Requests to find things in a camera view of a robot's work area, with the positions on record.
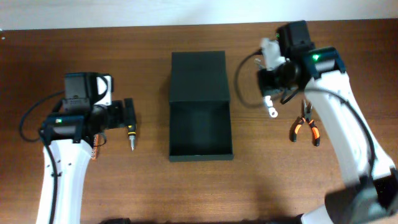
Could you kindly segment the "yellow black stubby screwdriver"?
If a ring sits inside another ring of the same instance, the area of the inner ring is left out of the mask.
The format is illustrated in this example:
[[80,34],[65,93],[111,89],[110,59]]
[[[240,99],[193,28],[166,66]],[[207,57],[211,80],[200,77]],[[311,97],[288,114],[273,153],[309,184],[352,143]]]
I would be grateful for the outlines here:
[[133,151],[136,143],[136,125],[127,126],[127,135],[131,143],[131,150]]

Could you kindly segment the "silver ring wrench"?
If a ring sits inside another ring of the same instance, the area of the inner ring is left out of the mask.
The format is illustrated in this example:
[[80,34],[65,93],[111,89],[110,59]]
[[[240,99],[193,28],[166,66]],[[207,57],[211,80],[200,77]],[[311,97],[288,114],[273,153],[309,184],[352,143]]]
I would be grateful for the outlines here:
[[[263,66],[263,64],[261,62],[261,59],[259,59],[259,58],[254,59],[254,63],[258,66],[259,70],[262,70],[262,69],[265,68],[265,66]],[[278,112],[274,108],[273,102],[271,100],[271,96],[270,95],[264,95],[262,99],[263,99],[265,107],[267,108],[267,110],[269,112],[269,116],[271,118],[276,118],[278,116]]]

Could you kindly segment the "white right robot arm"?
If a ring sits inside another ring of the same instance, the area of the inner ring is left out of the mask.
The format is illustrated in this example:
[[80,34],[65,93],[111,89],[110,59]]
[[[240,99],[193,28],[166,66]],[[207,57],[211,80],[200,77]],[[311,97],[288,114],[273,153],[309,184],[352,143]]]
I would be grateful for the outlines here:
[[303,93],[314,106],[335,150],[345,187],[325,195],[311,212],[289,223],[367,223],[397,213],[397,168],[371,132],[334,47],[318,49],[305,21],[277,29],[263,39],[258,84],[269,116],[277,117],[272,96],[286,103]]

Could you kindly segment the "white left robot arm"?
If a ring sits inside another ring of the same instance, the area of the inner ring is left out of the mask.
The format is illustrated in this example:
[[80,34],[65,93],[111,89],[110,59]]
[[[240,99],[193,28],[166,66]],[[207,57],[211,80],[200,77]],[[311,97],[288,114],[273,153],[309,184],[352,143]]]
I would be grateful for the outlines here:
[[131,147],[137,120],[132,98],[113,100],[114,78],[108,73],[65,75],[63,98],[41,124],[44,179],[37,223],[79,223],[83,186],[96,137],[126,128]]

